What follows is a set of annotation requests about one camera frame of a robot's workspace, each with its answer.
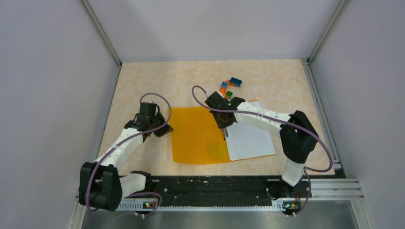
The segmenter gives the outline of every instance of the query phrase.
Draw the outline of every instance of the gray wall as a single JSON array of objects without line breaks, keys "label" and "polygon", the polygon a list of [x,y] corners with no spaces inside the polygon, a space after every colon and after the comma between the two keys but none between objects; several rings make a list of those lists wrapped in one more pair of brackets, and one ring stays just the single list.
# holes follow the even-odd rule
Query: gray wall
[{"label": "gray wall", "polygon": [[306,58],[338,0],[90,0],[121,61]]},{"label": "gray wall", "polygon": [[351,1],[315,60],[342,149],[377,228],[405,218],[405,1]]},{"label": "gray wall", "polygon": [[0,7],[0,227],[65,228],[117,67],[79,1]]}]

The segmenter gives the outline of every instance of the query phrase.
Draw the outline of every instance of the yellow cloth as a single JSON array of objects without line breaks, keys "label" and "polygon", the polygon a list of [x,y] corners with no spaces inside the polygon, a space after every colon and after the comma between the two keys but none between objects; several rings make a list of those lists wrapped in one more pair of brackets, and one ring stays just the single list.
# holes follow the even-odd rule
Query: yellow cloth
[{"label": "yellow cloth", "polygon": [[173,161],[184,164],[230,162],[222,130],[203,107],[173,107],[170,118]]}]

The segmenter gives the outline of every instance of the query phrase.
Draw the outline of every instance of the tabletop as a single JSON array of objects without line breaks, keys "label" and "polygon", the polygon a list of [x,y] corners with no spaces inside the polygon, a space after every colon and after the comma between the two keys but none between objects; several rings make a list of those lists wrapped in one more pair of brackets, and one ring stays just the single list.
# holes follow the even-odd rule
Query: tabletop
[{"label": "tabletop", "polygon": [[[125,62],[118,77],[110,113],[100,147],[102,155],[118,138],[124,125],[139,111],[139,99],[148,92],[164,96],[172,107],[198,106],[191,88],[202,86],[208,93],[218,91],[222,81],[235,77],[243,80],[240,88],[232,88],[234,96],[246,100],[259,100],[262,107],[281,113],[303,111],[320,138],[324,134],[300,59],[272,60],[217,60],[217,61],[168,61]],[[200,101],[203,92],[196,90]],[[149,95],[167,118],[167,105],[158,97]],[[151,135],[129,157],[119,170],[125,175],[133,170],[143,170],[154,176],[176,175],[281,175],[286,156],[280,139],[272,135],[276,155],[211,165],[174,163],[171,151],[171,135],[157,138]],[[310,153],[307,166],[325,169],[328,157],[317,144]],[[331,170],[324,174],[334,174]]]}]

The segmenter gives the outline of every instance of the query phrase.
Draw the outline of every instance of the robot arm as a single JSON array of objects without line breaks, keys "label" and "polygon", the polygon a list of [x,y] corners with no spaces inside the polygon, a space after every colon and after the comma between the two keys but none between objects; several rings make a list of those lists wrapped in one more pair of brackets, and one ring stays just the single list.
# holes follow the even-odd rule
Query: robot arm
[{"label": "robot arm", "polygon": [[[114,211],[119,206],[122,198],[130,194],[145,189],[145,184],[150,178],[150,174],[142,171],[133,171],[129,175],[120,177],[118,169],[123,167],[128,157],[141,145],[151,133],[141,134],[144,131],[152,130],[165,123],[159,106],[152,101],[141,103],[139,113],[134,120],[125,124],[118,139],[114,144],[93,163],[85,162],[80,170],[79,203],[85,205],[86,190],[89,185],[91,173],[96,164],[107,153],[112,151],[105,160],[102,161],[92,182],[90,189],[90,206],[105,210]],[[155,130],[153,133],[161,137],[173,131],[168,124],[163,128]]]},{"label": "robot arm", "polygon": [[294,187],[301,180],[307,157],[315,148],[317,141],[299,129],[295,129],[289,125],[284,125],[279,122],[271,121],[263,118],[263,116],[265,115],[285,122],[297,124],[318,135],[303,112],[296,111],[294,114],[283,114],[269,111],[267,109],[251,105],[249,102],[238,97],[234,97],[232,100],[228,101],[218,92],[214,92],[212,95],[210,95],[205,103],[211,108],[221,110],[237,110],[258,113],[258,115],[253,115],[211,111],[220,129],[226,128],[232,125],[234,122],[238,122],[254,125],[261,129],[267,130],[270,133],[277,134],[281,139],[284,154],[287,156],[286,167],[281,177],[282,180],[291,187]]}]

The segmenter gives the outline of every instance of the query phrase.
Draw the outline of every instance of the white sheet of paper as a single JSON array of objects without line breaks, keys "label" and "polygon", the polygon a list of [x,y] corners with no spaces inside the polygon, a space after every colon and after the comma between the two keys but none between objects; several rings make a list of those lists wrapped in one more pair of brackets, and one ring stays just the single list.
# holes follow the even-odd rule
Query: white sheet of paper
[{"label": "white sheet of paper", "polygon": [[[259,101],[250,103],[261,107]],[[226,131],[228,135],[225,135],[225,139],[231,161],[276,154],[268,131],[244,123],[234,123]]]}]

